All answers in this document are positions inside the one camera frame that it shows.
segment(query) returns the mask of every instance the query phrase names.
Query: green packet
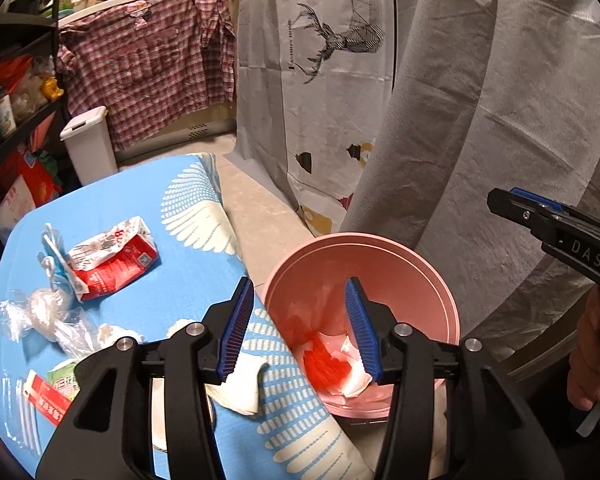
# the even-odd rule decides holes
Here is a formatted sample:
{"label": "green packet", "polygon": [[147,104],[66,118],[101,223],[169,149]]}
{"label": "green packet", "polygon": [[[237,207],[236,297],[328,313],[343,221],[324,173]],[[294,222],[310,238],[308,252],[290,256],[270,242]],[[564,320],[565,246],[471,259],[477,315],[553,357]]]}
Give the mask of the green packet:
{"label": "green packet", "polygon": [[74,375],[75,365],[76,361],[68,359],[46,374],[46,381],[69,400],[74,400],[80,391]]}

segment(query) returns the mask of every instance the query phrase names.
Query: beige tile floor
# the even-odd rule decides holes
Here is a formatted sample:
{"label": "beige tile floor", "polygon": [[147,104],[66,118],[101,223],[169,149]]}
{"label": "beige tile floor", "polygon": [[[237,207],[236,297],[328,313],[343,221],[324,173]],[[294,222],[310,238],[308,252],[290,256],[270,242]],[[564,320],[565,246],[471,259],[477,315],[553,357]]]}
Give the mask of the beige tile floor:
{"label": "beige tile floor", "polygon": [[[170,146],[125,161],[124,168],[142,164],[162,156],[209,152],[216,155],[224,208],[231,221],[242,258],[250,278],[260,293],[274,266],[298,245],[312,239],[312,234],[301,219],[285,203],[238,170],[224,155],[235,146],[235,134],[209,137],[179,146]],[[444,471],[446,443],[446,395],[444,388],[436,391],[434,437],[429,477]],[[363,459],[375,468],[386,431],[386,424],[353,425],[340,419],[343,430],[360,450]]]}

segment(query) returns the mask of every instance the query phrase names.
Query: red and white snack bag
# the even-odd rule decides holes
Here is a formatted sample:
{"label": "red and white snack bag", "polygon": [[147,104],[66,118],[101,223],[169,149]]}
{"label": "red and white snack bag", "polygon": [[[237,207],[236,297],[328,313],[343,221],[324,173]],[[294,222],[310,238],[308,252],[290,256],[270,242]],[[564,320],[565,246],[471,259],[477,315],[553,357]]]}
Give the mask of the red and white snack bag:
{"label": "red and white snack bag", "polygon": [[33,370],[29,370],[22,393],[54,426],[60,424],[66,410],[71,405],[69,399],[55,390]]}
{"label": "red and white snack bag", "polygon": [[67,253],[69,282],[78,301],[120,290],[157,260],[149,228],[134,216],[109,231],[76,245]]}

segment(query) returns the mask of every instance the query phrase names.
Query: white trash can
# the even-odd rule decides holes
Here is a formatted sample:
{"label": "white trash can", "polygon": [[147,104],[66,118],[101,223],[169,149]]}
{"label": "white trash can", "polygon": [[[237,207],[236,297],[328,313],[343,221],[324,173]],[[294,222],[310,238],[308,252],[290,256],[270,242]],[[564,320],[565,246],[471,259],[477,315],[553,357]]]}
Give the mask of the white trash can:
{"label": "white trash can", "polygon": [[106,115],[99,106],[71,119],[60,133],[83,186],[118,172]]}

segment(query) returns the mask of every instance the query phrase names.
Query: ironing board cover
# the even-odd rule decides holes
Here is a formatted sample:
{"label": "ironing board cover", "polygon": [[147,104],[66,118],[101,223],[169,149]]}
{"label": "ironing board cover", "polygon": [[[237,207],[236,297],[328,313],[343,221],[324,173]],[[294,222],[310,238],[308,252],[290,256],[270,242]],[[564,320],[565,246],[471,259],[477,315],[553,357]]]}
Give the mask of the ironing board cover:
{"label": "ironing board cover", "polygon": [[[96,325],[107,322],[160,340],[182,318],[200,320],[209,305],[231,297],[246,274],[234,231],[222,208],[213,155],[162,158],[72,192],[27,214],[0,261],[0,301],[12,290],[47,286],[36,259],[46,222],[60,229],[70,248],[117,222],[140,215],[160,258],[138,280],[84,304]],[[359,452],[315,395],[256,297],[243,351],[262,355],[260,413],[246,417],[216,404],[216,441],[228,480],[293,478],[368,479]],[[46,373],[66,359],[31,332],[19,343],[0,334],[0,437],[32,475],[40,457],[7,436],[2,378]],[[36,413],[42,447],[53,425]],[[166,453],[154,450],[155,472],[168,478]]]}

